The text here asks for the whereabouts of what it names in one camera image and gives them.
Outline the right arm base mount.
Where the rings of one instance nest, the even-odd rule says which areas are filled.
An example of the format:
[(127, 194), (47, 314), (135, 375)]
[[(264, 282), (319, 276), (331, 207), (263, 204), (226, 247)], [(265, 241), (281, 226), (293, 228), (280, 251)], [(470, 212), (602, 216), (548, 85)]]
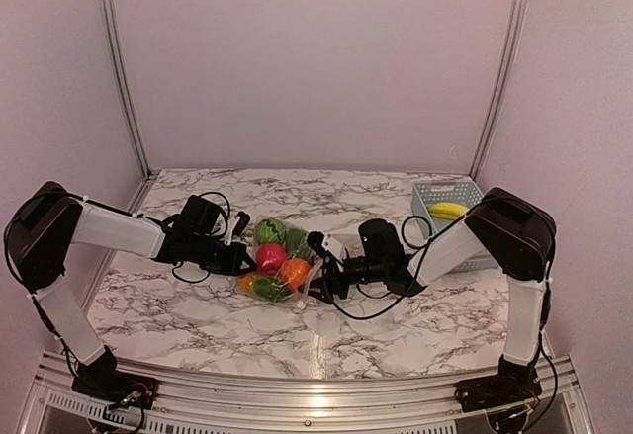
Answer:
[(536, 398), (542, 392), (534, 378), (522, 385), (514, 378), (492, 375), (458, 382), (454, 397), (464, 412), (473, 412)]

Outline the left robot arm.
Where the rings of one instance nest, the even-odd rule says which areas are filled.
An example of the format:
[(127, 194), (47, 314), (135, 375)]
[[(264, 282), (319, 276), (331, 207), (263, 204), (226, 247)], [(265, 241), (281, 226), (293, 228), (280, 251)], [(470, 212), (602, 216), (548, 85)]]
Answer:
[(65, 284), (65, 262), (74, 245), (136, 255), (175, 269), (191, 263), (206, 275), (239, 277), (256, 263), (238, 241), (250, 221), (204, 195), (189, 197), (163, 220), (115, 209), (47, 182), (16, 211), (3, 234), (9, 271), (27, 290), (42, 322), (77, 361), (75, 378), (104, 399), (118, 398), (125, 378)]

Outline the yellow fake banana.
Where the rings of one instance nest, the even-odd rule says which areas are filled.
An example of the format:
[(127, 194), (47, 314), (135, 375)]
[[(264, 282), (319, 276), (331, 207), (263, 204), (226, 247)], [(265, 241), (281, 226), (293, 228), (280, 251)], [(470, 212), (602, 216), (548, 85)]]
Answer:
[(427, 208), (428, 213), (435, 218), (457, 220), (463, 217), (469, 208), (457, 203), (438, 202)]

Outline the orange fake orange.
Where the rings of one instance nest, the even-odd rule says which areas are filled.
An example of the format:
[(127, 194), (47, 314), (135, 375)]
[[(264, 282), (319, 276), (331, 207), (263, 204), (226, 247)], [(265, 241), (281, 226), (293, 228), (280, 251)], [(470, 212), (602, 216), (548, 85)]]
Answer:
[(311, 264), (303, 259), (287, 259), (280, 268), (279, 277), (292, 292), (295, 292), (311, 267)]

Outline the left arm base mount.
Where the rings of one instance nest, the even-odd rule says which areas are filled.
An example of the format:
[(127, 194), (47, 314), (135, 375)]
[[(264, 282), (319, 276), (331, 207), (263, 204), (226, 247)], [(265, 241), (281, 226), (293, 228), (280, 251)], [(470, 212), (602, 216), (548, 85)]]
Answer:
[(119, 371), (99, 386), (78, 378), (74, 378), (72, 383), (75, 392), (108, 401), (115, 408), (133, 406), (145, 410), (152, 408), (157, 388), (158, 381), (155, 378)]

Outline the clear zip top bag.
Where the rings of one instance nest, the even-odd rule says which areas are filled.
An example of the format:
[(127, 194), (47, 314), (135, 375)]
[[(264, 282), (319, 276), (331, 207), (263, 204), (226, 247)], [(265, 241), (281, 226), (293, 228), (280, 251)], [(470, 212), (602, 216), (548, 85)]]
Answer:
[(308, 234), (280, 218), (259, 217), (253, 229), (255, 269), (236, 279), (236, 289), (264, 303), (305, 310), (309, 284), (320, 269)]

